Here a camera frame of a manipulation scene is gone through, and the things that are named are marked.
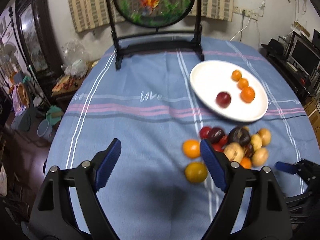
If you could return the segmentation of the tan round fruit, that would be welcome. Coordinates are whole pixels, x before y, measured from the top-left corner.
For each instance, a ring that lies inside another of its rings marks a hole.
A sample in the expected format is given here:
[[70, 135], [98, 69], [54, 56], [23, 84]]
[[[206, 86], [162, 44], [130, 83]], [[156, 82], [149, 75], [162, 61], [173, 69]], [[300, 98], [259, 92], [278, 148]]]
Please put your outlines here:
[[251, 157], [252, 165], [254, 167], [263, 166], [267, 159], [268, 159], [269, 153], [267, 148], [260, 148], [254, 152], [254, 154]]

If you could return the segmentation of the large dark purple fruit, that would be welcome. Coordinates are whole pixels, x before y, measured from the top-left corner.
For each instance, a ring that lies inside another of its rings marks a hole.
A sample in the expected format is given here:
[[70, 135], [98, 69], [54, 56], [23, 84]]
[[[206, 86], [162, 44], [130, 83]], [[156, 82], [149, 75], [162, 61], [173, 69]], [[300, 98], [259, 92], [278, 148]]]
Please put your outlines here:
[[228, 134], [228, 143], [238, 143], [241, 147], [248, 145], [251, 142], [249, 131], [242, 127], [233, 128]]

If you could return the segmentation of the green-yellow tomato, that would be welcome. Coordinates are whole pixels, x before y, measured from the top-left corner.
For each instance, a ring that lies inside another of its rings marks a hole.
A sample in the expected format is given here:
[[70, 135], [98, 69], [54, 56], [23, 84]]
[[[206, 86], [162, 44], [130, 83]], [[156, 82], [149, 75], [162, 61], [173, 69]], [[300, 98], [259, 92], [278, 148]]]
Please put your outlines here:
[[186, 166], [184, 175], [190, 183], [198, 184], [207, 179], [208, 171], [204, 163], [192, 162]]

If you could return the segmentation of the large orange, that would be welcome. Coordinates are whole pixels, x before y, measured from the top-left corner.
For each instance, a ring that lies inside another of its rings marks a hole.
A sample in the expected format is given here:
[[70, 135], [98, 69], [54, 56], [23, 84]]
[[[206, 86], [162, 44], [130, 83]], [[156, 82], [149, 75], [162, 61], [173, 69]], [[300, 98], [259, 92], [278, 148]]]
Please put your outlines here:
[[251, 103], [255, 99], [255, 91], [252, 87], [244, 87], [240, 93], [240, 98], [245, 103]]

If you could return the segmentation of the red tomato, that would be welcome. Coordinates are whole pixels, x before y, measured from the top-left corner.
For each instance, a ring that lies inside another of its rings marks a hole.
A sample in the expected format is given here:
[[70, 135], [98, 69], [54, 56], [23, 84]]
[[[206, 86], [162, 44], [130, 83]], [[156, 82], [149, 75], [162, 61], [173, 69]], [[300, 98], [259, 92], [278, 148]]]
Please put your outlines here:
[[209, 126], [203, 126], [201, 129], [200, 129], [200, 138], [201, 139], [207, 139], [208, 138], [208, 134], [210, 133], [211, 131], [211, 127]]
[[220, 141], [219, 141], [219, 145], [220, 145], [220, 147], [223, 147], [223, 146], [225, 146], [225, 145], [227, 145], [227, 143], [228, 143], [228, 135], [224, 135], [221, 139], [220, 139]]

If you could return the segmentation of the dark red apple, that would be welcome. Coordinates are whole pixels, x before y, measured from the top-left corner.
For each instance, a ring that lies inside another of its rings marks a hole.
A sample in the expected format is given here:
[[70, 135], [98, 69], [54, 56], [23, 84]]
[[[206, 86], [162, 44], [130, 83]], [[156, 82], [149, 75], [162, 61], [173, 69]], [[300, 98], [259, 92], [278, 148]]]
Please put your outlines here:
[[227, 92], [220, 92], [216, 96], [216, 103], [221, 108], [227, 108], [231, 103], [231, 96]]

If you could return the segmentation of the orange tomato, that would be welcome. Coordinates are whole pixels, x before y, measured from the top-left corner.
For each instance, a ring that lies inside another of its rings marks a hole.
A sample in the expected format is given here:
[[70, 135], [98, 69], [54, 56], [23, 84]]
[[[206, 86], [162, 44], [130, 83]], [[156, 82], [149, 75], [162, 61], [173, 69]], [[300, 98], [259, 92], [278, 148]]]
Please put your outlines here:
[[186, 140], [182, 144], [182, 151], [190, 159], [199, 158], [201, 155], [199, 141], [194, 139]]

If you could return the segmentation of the small dark passion fruit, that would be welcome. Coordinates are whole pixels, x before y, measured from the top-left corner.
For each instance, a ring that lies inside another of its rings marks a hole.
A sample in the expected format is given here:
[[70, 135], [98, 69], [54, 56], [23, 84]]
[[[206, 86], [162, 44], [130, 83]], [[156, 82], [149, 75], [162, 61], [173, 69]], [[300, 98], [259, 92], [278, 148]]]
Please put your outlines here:
[[251, 158], [252, 155], [254, 154], [254, 148], [252, 144], [245, 145], [243, 147], [243, 150], [244, 150], [244, 156], [246, 158]]

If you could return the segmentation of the large tan pear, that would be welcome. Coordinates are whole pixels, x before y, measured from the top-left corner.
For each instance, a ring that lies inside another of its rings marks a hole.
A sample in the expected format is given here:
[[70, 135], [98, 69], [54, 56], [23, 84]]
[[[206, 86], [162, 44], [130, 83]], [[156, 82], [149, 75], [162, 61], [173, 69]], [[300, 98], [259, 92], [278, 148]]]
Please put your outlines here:
[[241, 163], [243, 157], [245, 156], [243, 148], [237, 142], [232, 142], [227, 145], [223, 152], [230, 162], [236, 161]]

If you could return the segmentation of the tan fruit upper right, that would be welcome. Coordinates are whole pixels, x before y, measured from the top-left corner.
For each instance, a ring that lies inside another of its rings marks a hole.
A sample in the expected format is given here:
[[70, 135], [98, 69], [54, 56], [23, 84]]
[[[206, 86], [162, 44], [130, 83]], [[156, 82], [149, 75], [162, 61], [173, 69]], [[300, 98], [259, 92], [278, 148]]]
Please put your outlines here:
[[271, 142], [271, 138], [272, 138], [272, 135], [271, 135], [271, 132], [266, 129], [266, 128], [261, 128], [259, 131], [258, 131], [258, 134], [260, 135], [261, 139], [262, 139], [262, 145], [263, 146], [267, 146], [270, 144]]

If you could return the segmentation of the pale yellow fruit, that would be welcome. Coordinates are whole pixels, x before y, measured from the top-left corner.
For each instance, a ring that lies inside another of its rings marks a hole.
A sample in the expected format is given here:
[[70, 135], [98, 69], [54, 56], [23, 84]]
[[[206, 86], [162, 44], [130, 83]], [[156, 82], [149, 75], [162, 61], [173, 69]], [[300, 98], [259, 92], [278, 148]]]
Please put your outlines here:
[[263, 141], [259, 134], [254, 134], [251, 136], [251, 145], [253, 146], [254, 152], [262, 148]]

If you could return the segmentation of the black desk shelf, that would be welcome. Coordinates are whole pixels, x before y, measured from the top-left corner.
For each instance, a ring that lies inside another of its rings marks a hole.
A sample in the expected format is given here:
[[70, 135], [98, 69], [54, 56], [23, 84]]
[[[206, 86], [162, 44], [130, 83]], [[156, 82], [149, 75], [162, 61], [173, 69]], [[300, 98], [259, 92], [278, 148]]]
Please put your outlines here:
[[289, 84], [302, 104], [319, 90], [319, 49], [303, 32], [261, 44], [261, 52]]

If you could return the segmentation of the small orange mandarin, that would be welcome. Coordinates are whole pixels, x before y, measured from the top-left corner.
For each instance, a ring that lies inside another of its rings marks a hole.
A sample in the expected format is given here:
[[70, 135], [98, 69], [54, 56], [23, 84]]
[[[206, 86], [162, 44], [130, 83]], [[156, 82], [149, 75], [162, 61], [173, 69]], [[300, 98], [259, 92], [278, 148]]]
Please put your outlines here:
[[248, 80], [245, 79], [245, 78], [240, 78], [239, 81], [238, 81], [238, 84], [237, 84], [237, 87], [240, 89], [240, 90], [243, 90], [244, 88], [248, 87], [249, 86], [249, 83], [248, 83]]

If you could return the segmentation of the computer monitor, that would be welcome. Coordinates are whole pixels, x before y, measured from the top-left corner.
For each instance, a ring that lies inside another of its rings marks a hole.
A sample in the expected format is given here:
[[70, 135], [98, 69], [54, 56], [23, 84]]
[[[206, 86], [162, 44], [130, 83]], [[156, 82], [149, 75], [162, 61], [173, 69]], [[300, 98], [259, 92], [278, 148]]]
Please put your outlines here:
[[311, 45], [296, 33], [291, 37], [292, 47], [289, 52], [288, 61], [299, 68], [309, 77], [313, 77], [319, 69], [319, 54]]

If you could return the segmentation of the black hat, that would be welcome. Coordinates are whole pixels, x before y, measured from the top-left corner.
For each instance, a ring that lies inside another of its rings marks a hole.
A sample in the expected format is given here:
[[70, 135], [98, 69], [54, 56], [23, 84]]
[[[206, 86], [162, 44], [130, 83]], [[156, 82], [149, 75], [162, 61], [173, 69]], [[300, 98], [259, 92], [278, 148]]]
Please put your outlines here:
[[283, 55], [284, 53], [284, 46], [274, 38], [272, 38], [268, 44], [262, 43], [261, 46], [265, 48], [267, 51], [271, 51], [273, 53], [276, 53], [278, 55]]

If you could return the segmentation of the white round plate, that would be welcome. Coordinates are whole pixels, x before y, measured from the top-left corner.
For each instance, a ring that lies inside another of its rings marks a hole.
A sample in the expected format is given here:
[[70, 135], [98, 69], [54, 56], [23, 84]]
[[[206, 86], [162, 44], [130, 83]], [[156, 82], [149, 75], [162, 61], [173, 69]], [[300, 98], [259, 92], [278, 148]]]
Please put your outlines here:
[[[251, 103], [240, 98], [241, 90], [232, 80], [232, 72], [238, 70], [247, 79], [255, 92]], [[226, 61], [209, 60], [197, 64], [190, 72], [190, 85], [201, 100], [213, 112], [239, 122], [254, 122], [261, 119], [268, 109], [268, 96], [261, 82], [244, 68]], [[220, 107], [216, 97], [220, 92], [231, 96], [228, 107]]]

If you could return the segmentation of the blue plaid tablecloth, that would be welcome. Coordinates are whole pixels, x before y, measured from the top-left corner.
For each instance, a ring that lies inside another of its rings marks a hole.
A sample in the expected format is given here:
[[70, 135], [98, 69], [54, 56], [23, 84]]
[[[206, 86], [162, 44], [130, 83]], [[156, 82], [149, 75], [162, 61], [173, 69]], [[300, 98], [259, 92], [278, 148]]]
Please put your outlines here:
[[[319, 146], [310, 121], [281, 75], [251, 46], [202, 38], [206, 60], [228, 61], [252, 73], [268, 96], [268, 111], [249, 125], [271, 131], [266, 165], [308, 159], [319, 164]], [[50, 147], [46, 173], [57, 165], [77, 167], [121, 141], [121, 155], [97, 194], [120, 239], [201, 239], [223, 192], [210, 176], [191, 184], [191, 162], [182, 152], [199, 139], [203, 126], [226, 132], [240, 124], [214, 114], [195, 96], [189, 74], [196, 54], [161, 52], [123, 59], [116, 71], [114, 48], [106, 51], [73, 96]]]

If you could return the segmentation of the dark wooden cabinet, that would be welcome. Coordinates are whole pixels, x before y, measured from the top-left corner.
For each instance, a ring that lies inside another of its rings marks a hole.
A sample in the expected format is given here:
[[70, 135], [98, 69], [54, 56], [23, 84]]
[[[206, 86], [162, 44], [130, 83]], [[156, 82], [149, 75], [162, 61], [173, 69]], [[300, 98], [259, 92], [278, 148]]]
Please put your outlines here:
[[62, 75], [62, 58], [53, 33], [48, 0], [16, 0], [18, 36], [27, 65], [40, 81]]

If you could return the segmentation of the goldfish screen black stand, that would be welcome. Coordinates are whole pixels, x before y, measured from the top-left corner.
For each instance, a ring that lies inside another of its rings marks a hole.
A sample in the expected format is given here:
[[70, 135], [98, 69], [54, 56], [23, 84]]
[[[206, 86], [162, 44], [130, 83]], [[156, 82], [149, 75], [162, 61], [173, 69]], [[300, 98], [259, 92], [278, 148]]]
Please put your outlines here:
[[[116, 70], [123, 58], [152, 51], [193, 51], [204, 61], [201, 46], [202, 0], [106, 0]], [[119, 36], [116, 13], [144, 33]]]

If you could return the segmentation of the beige checked curtain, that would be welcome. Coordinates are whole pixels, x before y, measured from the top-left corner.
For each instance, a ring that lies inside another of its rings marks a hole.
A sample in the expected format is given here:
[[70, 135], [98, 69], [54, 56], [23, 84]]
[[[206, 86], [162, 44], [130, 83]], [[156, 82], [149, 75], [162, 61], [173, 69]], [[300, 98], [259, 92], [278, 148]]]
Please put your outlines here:
[[[161, 0], [158, 8], [164, 13], [178, 13], [185, 9], [190, 0]], [[106, 0], [68, 0], [72, 22], [76, 33], [92, 30], [108, 25], [110, 19], [107, 12]], [[129, 7], [135, 5], [134, 0], [120, 0], [120, 8], [134, 20], [136, 12], [129, 12]], [[222, 21], [232, 21], [234, 0], [202, 0], [201, 16]]]

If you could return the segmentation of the wall power sockets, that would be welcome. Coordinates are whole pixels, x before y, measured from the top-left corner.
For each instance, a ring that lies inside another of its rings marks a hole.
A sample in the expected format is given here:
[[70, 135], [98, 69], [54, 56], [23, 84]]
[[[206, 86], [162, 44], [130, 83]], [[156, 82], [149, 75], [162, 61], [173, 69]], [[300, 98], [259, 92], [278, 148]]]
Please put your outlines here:
[[257, 21], [259, 19], [259, 14], [251, 9], [241, 8], [239, 6], [234, 6], [233, 12], [235, 14], [244, 15], [245, 17], [251, 18], [252, 20], [255, 20], [255, 21]]

